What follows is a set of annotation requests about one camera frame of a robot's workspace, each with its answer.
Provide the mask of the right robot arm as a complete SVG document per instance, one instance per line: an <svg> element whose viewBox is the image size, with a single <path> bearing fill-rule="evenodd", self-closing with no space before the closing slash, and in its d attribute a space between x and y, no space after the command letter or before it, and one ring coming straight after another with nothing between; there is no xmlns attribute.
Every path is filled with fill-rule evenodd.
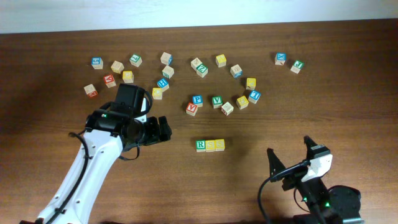
<svg viewBox="0 0 398 224"><path fill-rule="evenodd" d="M310 136L304 136L303 143L307 148L306 158L291 167L283 165L273 149L267 149L270 176L257 193L257 202L266 221L271 219L262 206L262 190L268 182L282 181L283 191L293 190L294 194L300 194L307 206L305 214L293 216L294 223L364 223L360 216L360 191L344 185L327 188L322 181L331 169L331 151L325 145L317 144Z"/></svg>

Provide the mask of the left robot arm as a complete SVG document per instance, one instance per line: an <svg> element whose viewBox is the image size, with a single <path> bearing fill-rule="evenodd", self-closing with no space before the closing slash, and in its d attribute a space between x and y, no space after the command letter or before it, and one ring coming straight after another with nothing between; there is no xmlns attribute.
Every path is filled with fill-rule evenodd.
<svg viewBox="0 0 398 224"><path fill-rule="evenodd" d="M36 223L88 223L101 186L114 162L131 149L141 151L170 140L166 117L148 117L153 100L162 90L151 92L128 83L118 87L116 98L94 110L80 133L69 133L81 145L76 158Z"/></svg>

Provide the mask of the green R block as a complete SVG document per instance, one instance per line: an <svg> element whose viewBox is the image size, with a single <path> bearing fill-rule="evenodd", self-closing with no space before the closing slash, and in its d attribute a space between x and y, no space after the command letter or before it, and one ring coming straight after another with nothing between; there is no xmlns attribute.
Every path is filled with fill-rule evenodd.
<svg viewBox="0 0 398 224"><path fill-rule="evenodd" d="M206 141L205 140L196 140L195 147L197 152L205 152L206 151Z"/></svg>

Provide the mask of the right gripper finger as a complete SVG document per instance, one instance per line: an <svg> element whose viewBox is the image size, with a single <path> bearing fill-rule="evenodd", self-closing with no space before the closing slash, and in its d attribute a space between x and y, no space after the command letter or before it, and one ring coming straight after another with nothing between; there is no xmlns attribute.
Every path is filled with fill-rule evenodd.
<svg viewBox="0 0 398 224"><path fill-rule="evenodd" d="M318 144L308 135L303 137L303 141L307 147L307 151L313 151L318 148Z"/></svg>
<svg viewBox="0 0 398 224"><path fill-rule="evenodd" d="M270 181L276 182L283 178L283 172L286 170L286 167L280 161L280 159L274 153L274 150L271 148L267 149L267 157L269 161L269 171L270 171Z"/></svg>

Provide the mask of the yellow S block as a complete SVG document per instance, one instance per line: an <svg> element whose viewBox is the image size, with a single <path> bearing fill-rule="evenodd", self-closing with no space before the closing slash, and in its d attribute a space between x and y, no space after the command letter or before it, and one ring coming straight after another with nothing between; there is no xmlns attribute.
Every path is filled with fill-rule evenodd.
<svg viewBox="0 0 398 224"><path fill-rule="evenodd" d="M206 140L205 141L205 149L206 149L206 152L215 152L216 151L215 140Z"/></svg>
<svg viewBox="0 0 398 224"><path fill-rule="evenodd" d="M224 151L225 142L224 139L215 139L215 151Z"/></svg>

